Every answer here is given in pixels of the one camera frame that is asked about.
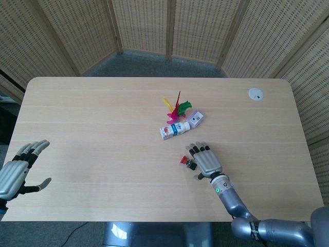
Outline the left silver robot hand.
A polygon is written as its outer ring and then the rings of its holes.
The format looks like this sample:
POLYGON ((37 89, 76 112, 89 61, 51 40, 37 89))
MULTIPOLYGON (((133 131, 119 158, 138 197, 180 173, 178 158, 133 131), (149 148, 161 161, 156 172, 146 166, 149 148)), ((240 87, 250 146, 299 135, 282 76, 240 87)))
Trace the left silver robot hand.
POLYGON ((27 143, 22 146, 14 158, 1 169, 1 200, 11 201, 19 194, 39 192, 46 188, 51 178, 46 178, 36 186, 26 186, 25 179, 41 152, 50 145, 47 140, 27 143))

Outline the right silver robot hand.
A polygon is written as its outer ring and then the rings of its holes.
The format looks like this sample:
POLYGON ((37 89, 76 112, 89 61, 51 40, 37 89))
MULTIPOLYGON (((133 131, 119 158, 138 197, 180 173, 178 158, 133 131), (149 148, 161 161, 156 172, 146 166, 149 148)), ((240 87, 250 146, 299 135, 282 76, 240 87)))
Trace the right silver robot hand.
POLYGON ((196 142, 186 146, 193 159, 196 161, 200 174, 198 180, 203 178, 214 179, 222 173, 222 164, 216 154, 206 142, 196 142))

